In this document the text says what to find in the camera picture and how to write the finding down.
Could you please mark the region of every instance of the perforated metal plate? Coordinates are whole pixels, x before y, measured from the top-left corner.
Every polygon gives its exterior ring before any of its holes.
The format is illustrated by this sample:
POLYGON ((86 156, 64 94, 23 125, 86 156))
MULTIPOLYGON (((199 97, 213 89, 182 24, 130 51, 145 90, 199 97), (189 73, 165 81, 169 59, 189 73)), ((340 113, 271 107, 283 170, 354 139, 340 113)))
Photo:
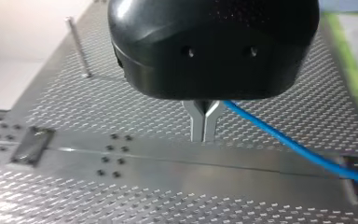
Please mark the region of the perforated metal plate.
POLYGON ((343 224, 358 214, 0 172, 0 223, 343 224))
MULTIPOLYGON (((0 125, 0 223, 358 223, 346 180, 281 153, 228 110, 215 144, 189 143, 179 102, 124 80, 106 5, 93 4, 78 26, 95 77, 81 76, 66 38, 0 125), (31 125, 57 132, 22 170, 10 157, 31 125)), ((239 104, 308 147, 358 154, 356 104, 323 32, 291 90, 239 104)))
MULTIPOLYGON (((122 132, 189 141, 189 116, 179 102, 149 98, 124 80, 107 29, 106 6, 93 5, 78 24, 94 78, 83 78, 73 48, 58 74, 51 74, 27 122, 58 130, 122 132)), ((358 153, 358 113, 323 34, 317 34, 296 85, 243 108, 307 147, 358 153)), ((283 149, 248 121, 226 111, 217 125, 218 144, 283 149)))

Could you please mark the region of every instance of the blue tube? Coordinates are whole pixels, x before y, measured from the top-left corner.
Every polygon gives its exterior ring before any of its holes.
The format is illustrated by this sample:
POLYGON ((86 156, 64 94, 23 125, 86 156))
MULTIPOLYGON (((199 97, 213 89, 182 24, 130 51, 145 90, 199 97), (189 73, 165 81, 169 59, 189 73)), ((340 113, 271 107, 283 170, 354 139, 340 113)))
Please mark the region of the blue tube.
POLYGON ((259 127, 261 130, 265 131, 266 133, 269 133, 276 139, 278 139, 281 143, 285 144, 286 146, 290 147, 292 150, 294 150, 296 153, 300 154, 304 158, 308 159, 309 161, 312 161, 313 163, 316 163, 320 166, 322 166, 324 169, 335 173, 337 175, 340 175, 341 177, 353 179, 358 182, 358 172, 353 171, 351 169, 348 169, 346 167, 342 167, 324 157, 321 155, 318 155, 309 149, 301 146, 299 143, 291 139, 290 137, 284 135, 280 131, 272 128, 267 123, 262 121, 261 119, 256 118, 255 116, 249 114, 248 112, 244 111, 240 107, 238 107, 236 104, 232 103, 231 101, 225 101, 224 104, 231 109, 232 111, 239 114, 244 119, 250 120, 255 126, 259 127))

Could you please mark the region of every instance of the screw hole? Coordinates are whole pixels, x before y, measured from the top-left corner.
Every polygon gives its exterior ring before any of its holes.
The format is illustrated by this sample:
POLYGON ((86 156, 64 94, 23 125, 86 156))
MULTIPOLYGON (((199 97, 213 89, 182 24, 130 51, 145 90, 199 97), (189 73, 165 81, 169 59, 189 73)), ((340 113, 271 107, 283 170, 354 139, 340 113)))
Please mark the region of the screw hole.
POLYGON ((7 124, 1 123, 1 124, 0 124, 0 127, 3 128, 3 129, 5 129, 5 128, 7 128, 7 124))
POLYGON ((110 162, 110 159, 108 157, 102 157, 103 162, 110 162))
POLYGON ((190 46, 184 46, 182 47, 182 54, 189 58, 194 58, 196 52, 190 46))
POLYGON ((13 135, 7 135, 7 140, 14 140, 14 136, 13 135))
POLYGON ((122 147, 121 150, 122 150, 123 152, 128 152, 128 151, 130 151, 130 149, 129 149, 128 147, 122 147))
POLYGON ((116 133, 112 133, 112 134, 110 134, 110 138, 118 139, 118 135, 116 133))
POLYGON ((14 128, 15 130, 20 130, 20 129, 21 129, 21 126, 20 126, 20 124, 16 124, 16 125, 13 126, 13 128, 14 128))
POLYGON ((122 165, 122 164, 124 164, 126 161, 124 161, 124 159, 118 159, 117 162, 118 162, 118 164, 122 165))
POLYGON ((130 135, 126 135, 124 138, 125 138, 127 141, 132 140, 132 137, 131 137, 130 135))
POLYGON ((114 178, 119 178, 119 177, 121 177, 121 174, 119 172, 115 171, 115 172, 112 173, 112 176, 114 178))

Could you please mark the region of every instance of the bolt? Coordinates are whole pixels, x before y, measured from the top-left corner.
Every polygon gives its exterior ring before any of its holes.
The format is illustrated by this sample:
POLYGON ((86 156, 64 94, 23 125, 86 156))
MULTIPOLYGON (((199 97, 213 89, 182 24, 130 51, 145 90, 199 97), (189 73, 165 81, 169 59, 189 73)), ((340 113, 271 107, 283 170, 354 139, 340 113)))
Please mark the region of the bolt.
POLYGON ((109 159, 108 157, 103 157, 103 158, 102 158, 102 161, 103 161, 103 162, 110 162, 110 159, 109 159))
POLYGON ((13 126, 13 128, 16 129, 16 130, 20 130, 20 129, 21 129, 21 126, 20 126, 20 124, 15 124, 15 125, 13 126))
POLYGON ((110 134, 110 137, 111 137, 112 139, 118 139, 118 135, 117 135, 116 133, 110 134))
POLYGON ((117 160, 117 163, 120 164, 120 165, 122 165, 122 164, 126 163, 126 161, 124 161, 124 159, 118 159, 118 160, 117 160))
POLYGON ((5 128, 7 128, 7 124, 1 123, 1 124, 0 124, 0 127, 3 128, 3 129, 5 129, 5 128))
POLYGON ((128 147, 122 147, 121 150, 122 150, 123 152, 128 152, 128 151, 130 151, 130 149, 129 149, 128 147))
POLYGON ((113 176, 114 178, 119 178, 119 177, 121 177, 121 174, 120 174, 119 172, 117 172, 117 171, 114 171, 114 172, 112 173, 112 176, 113 176))
POLYGON ((103 170, 98 170, 97 175, 105 175, 105 172, 103 170))
POLYGON ((113 146, 107 146, 106 149, 109 151, 113 151, 113 149, 115 149, 115 148, 113 146))
POLYGON ((132 140, 132 137, 129 136, 129 135, 126 135, 124 138, 126 139, 126 141, 131 141, 132 140))

